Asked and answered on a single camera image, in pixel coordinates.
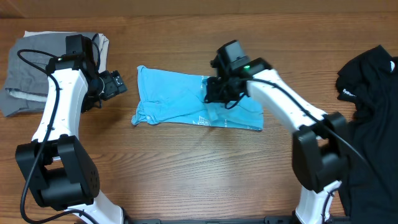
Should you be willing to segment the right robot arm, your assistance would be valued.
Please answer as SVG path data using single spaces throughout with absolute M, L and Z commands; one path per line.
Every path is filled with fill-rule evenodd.
M 237 40 L 222 45 L 210 62 L 205 103 L 232 103 L 245 96 L 260 103 L 292 135 L 292 168 L 301 183 L 297 207 L 264 223 L 350 223 L 330 214 L 332 201 L 351 168 L 346 120 L 306 102 L 263 58 L 251 60 Z

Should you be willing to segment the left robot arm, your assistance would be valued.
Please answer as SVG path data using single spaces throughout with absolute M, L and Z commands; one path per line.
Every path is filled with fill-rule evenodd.
M 30 143 L 16 149 L 16 161 L 25 178 L 20 213 L 27 223 L 35 221 L 25 211 L 27 194 L 40 207 L 58 213 L 41 220 L 47 223 L 74 214 L 84 223 L 128 224 L 132 220 L 100 189 L 95 163 L 78 138 L 80 116 L 127 88 L 118 71 L 100 71 L 98 45 L 83 35 L 65 38 L 66 52 L 50 55 L 45 68 L 48 95 L 40 125 Z

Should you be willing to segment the light blue printed t-shirt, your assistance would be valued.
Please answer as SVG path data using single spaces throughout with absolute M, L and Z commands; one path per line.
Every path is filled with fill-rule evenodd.
M 184 123 L 255 131 L 264 129 L 264 110 L 251 98 L 245 96 L 230 110 L 222 103 L 205 103 L 207 79 L 203 75 L 138 66 L 140 101 L 131 123 Z

